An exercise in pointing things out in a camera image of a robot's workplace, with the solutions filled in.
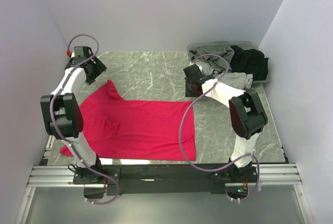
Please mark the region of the black t-shirt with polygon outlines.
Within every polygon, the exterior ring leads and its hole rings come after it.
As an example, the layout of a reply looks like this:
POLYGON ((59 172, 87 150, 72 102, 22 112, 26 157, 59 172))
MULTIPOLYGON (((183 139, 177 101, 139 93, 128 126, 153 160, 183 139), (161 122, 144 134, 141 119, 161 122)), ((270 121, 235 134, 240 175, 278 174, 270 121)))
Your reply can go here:
POLYGON ((244 50, 237 45, 231 46, 234 55, 230 61, 233 73, 252 74, 254 81, 264 81, 268 76, 269 58, 256 49, 244 50))

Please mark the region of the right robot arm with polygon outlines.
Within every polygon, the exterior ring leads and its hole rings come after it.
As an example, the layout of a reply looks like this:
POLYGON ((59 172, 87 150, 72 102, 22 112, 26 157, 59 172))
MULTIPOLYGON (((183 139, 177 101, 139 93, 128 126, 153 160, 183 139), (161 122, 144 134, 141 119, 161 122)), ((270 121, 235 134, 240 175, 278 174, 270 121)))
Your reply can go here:
POLYGON ((249 175, 258 177, 260 166, 254 167, 252 162, 258 160, 254 156, 254 146, 260 133, 268 123, 267 115, 258 94, 233 88, 224 84, 218 78, 204 76, 195 64, 186 67, 184 73, 190 90, 199 95, 185 111, 178 132, 180 150, 185 160, 191 167, 202 172, 217 174, 227 172, 230 180, 235 182, 240 182, 249 175), (220 168, 208 169, 193 164, 186 156, 181 142, 182 129, 187 113, 203 97, 214 99, 229 108, 232 128, 236 133, 234 150, 229 162, 220 168))

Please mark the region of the red t-shirt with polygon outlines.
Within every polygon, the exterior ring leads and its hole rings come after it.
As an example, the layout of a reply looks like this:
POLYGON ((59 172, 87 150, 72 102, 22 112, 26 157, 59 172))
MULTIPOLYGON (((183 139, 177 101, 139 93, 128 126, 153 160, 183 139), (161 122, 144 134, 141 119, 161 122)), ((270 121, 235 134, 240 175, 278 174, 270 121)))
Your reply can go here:
MULTIPOLYGON (((108 81, 80 105, 83 134, 99 157, 183 161, 178 132, 190 101, 125 100, 108 81)), ((194 113, 187 113, 181 142, 196 160, 194 113)))

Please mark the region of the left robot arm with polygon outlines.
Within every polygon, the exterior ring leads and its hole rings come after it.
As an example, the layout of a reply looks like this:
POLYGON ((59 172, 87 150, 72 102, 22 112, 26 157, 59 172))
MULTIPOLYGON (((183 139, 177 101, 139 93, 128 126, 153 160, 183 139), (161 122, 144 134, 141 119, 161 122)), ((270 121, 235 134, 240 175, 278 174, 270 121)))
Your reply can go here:
POLYGON ((61 82, 40 99, 44 125, 46 132, 61 140, 74 157, 76 164, 68 168, 74 172, 75 179, 99 183, 104 179, 104 170, 83 134, 84 121, 76 95, 83 83, 90 85, 107 68, 90 47, 74 47, 67 54, 70 60, 61 82))

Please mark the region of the grey plastic bin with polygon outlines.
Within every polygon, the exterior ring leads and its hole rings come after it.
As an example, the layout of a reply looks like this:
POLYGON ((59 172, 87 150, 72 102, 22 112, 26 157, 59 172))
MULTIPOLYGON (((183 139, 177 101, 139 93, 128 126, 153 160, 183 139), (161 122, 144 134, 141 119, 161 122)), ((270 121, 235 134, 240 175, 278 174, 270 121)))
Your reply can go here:
MULTIPOLYGON (((257 46, 255 43, 250 42, 250 41, 240 41, 240 42, 213 42, 213 43, 190 44, 190 45, 187 46, 187 53, 188 53, 188 51, 189 51, 190 48, 194 48, 194 47, 196 47, 196 46, 201 46, 201 45, 221 45, 221 46, 230 46, 230 47, 231 47, 231 46, 234 46, 234 45, 237 45, 237 46, 239 46, 240 48, 242 48, 242 49, 244 49, 244 50, 247 50, 247 49, 256 49, 256 50, 259 50, 259 49, 258 49, 258 46, 257 46)), ((194 62, 195 62, 197 59, 200 59, 201 57, 204 57, 204 55, 197 57, 197 58, 194 59, 193 61, 190 61, 190 58, 189 58, 190 64, 194 64, 194 62)), ((222 57, 220 57, 220 56, 218 56, 218 55, 216 55, 216 57, 221 58, 221 59, 226 63, 226 66, 227 66, 227 68, 226 68, 226 70, 225 70, 226 72, 228 72, 228 73, 233 73, 233 72, 231 71, 230 63, 228 63, 224 58, 222 58, 222 57)), ((264 80, 264 81, 253 81, 252 83, 265 83, 265 82, 267 82, 267 80, 268 80, 268 76, 267 76, 267 79, 264 80)))

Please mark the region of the light grey t-shirt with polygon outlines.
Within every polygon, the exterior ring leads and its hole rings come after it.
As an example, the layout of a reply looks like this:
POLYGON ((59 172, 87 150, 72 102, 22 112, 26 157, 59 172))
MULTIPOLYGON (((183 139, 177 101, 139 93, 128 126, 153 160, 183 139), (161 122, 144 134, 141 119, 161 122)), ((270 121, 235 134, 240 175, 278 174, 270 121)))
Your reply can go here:
POLYGON ((227 73, 220 81, 236 89, 250 89, 253 82, 253 75, 246 73, 227 73))

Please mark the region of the aluminium rail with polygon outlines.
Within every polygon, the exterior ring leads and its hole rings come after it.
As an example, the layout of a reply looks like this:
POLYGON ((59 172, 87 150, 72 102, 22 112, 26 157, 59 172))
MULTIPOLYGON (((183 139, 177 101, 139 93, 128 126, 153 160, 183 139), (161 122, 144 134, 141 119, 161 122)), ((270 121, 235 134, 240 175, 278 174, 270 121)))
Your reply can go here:
MULTIPOLYGON (((126 182, 194 182, 207 180, 221 182, 227 186, 242 185, 247 182, 254 185, 259 180, 261 185, 300 185, 298 169, 295 164, 261 164, 259 176, 249 175, 242 179, 230 180, 224 173, 207 173, 196 170, 189 165, 106 165, 121 186, 126 182)), ((98 183, 85 182, 66 166, 34 166, 27 183, 28 187, 93 187, 102 188, 104 181, 98 183)))

